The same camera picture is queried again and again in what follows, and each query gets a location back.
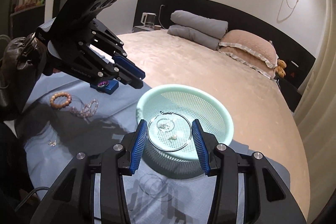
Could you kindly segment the left forearm dark sleeve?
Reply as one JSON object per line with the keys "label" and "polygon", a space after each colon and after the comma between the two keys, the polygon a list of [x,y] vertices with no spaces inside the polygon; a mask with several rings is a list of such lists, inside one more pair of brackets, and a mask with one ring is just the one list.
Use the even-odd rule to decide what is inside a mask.
{"label": "left forearm dark sleeve", "polygon": [[1,61],[1,121],[19,116],[46,65],[46,46],[32,34],[9,42]]}

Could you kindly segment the left hand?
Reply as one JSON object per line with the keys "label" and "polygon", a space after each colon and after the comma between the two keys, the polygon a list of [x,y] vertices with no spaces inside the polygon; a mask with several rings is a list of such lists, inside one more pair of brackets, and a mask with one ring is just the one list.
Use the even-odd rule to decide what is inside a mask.
{"label": "left hand", "polygon": [[55,73],[60,73],[60,72],[61,72],[60,70],[55,69],[55,68],[52,70],[52,73],[53,73],[53,74],[55,74]]}

